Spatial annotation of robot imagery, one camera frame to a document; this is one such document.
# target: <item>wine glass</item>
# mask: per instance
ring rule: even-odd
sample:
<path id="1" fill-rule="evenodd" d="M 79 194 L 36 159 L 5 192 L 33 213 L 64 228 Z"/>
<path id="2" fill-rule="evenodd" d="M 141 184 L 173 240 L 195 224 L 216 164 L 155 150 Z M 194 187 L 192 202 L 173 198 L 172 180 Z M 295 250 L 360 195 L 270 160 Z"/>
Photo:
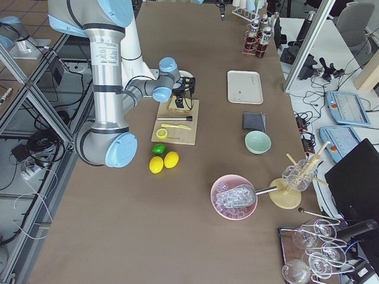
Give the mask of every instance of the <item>wine glass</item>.
<path id="1" fill-rule="evenodd" d="M 335 224 L 332 224 L 328 220 L 316 220 L 313 224 L 313 230 L 323 241 L 333 241 L 337 238 Z"/>
<path id="2" fill-rule="evenodd" d="M 324 243 L 321 252 L 330 265 L 334 267 L 342 267 L 346 263 L 346 253 L 343 251 L 342 246 L 332 241 Z"/>
<path id="3" fill-rule="evenodd" d="M 314 275 L 321 279 L 328 279 L 332 275 L 332 266 L 326 260 L 322 253 L 311 253 L 308 258 L 308 264 Z"/>
<path id="4" fill-rule="evenodd" d="M 292 240 L 296 247 L 304 250 L 316 247 L 318 242 L 317 235 L 310 231 L 306 225 L 302 225 L 295 230 Z"/>
<path id="5" fill-rule="evenodd" d="M 292 259 L 282 268 L 284 279 L 291 284 L 306 284 L 311 278 L 309 266 L 300 259 Z"/>

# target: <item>power strip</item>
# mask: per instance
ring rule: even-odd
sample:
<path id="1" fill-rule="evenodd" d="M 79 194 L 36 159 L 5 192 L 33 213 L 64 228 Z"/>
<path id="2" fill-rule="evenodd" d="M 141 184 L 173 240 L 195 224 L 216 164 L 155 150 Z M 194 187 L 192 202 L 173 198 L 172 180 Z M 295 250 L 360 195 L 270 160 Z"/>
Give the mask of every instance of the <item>power strip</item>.
<path id="1" fill-rule="evenodd" d="M 29 166 L 21 172 L 21 177 L 24 180 L 30 180 L 33 176 L 41 172 L 42 168 L 38 166 Z"/>

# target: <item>wooden cutting board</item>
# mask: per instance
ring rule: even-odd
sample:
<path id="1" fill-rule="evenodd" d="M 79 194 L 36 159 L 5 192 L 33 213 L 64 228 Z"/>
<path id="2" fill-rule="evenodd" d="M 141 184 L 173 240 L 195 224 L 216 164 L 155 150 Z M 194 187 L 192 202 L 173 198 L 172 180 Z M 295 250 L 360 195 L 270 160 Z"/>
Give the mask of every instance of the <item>wooden cutting board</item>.
<path id="1" fill-rule="evenodd" d="M 157 117 L 186 117 L 192 115 L 192 121 L 155 121 L 154 129 L 152 133 L 152 142 L 159 143 L 172 143 L 172 144 L 184 144 L 184 145 L 195 145 L 196 140 L 196 128 L 197 128 L 197 116 L 199 110 L 199 100 L 192 100 L 194 106 L 192 110 L 188 112 L 176 112 L 169 109 L 170 102 L 159 104 Z M 168 132 L 166 139 L 160 140 L 156 137 L 156 131 L 161 127 L 162 123 L 174 124 L 174 125 L 186 125 L 191 127 L 191 130 L 180 129 L 180 128 L 165 128 Z"/>

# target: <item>yellow knife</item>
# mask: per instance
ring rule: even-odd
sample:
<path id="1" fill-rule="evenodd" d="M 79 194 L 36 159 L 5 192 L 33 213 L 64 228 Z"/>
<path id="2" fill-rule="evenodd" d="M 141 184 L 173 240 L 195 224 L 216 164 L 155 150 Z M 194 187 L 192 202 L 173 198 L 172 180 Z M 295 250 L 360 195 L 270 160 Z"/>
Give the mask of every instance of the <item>yellow knife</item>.
<path id="1" fill-rule="evenodd" d="M 191 127 L 189 127 L 189 126 L 187 126 L 187 125 L 183 125 L 183 124 L 175 125 L 175 124 L 162 123 L 162 124 L 160 125 L 160 127 L 173 127 L 173 128 L 180 128 L 180 129 L 192 130 Z"/>

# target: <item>light green bowl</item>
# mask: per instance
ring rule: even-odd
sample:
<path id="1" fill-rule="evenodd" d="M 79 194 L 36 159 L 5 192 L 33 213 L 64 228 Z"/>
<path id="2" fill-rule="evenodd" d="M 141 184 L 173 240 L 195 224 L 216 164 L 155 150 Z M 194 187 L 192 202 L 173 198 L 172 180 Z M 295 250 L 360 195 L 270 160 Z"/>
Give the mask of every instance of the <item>light green bowl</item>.
<path id="1" fill-rule="evenodd" d="M 263 154 L 270 149 L 271 140 L 261 131 L 251 131 L 245 137 L 245 145 L 251 153 Z"/>

